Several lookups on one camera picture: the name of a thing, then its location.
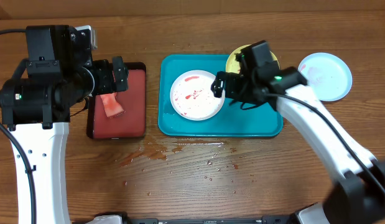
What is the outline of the white plate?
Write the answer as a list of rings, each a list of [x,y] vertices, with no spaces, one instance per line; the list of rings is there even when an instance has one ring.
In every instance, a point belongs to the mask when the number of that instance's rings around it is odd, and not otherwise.
[[[214,117],[223,107],[225,98],[214,97],[211,84],[215,75],[204,70],[191,70],[181,74],[170,89],[170,103],[182,117],[203,121]]]

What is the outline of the light blue plate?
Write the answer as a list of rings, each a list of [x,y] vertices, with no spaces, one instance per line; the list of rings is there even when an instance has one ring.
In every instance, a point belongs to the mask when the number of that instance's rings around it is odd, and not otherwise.
[[[347,64],[329,53],[318,52],[306,56],[298,70],[321,101],[338,101],[344,98],[353,84]]]

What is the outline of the red-stained sponge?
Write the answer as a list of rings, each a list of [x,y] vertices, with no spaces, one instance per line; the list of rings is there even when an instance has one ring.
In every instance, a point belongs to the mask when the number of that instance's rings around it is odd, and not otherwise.
[[[123,107],[116,101],[116,96],[117,93],[109,93],[100,96],[103,102],[104,112],[108,118],[118,116],[124,112]]]

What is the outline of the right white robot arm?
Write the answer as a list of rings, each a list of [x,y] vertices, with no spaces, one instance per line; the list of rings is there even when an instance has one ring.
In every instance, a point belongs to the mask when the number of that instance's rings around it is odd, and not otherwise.
[[[253,108],[269,103],[300,132],[333,182],[324,202],[297,210],[286,223],[376,223],[385,218],[385,161],[343,129],[295,67],[280,69],[265,40],[241,49],[236,61],[239,73],[216,74],[214,96]]]

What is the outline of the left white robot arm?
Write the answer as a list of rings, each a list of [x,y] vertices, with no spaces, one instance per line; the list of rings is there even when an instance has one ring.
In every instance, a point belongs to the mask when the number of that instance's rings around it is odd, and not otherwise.
[[[29,26],[28,56],[0,90],[0,130],[16,163],[19,223],[70,223],[65,151],[71,107],[89,97],[126,91],[121,57],[93,60],[90,26]]]

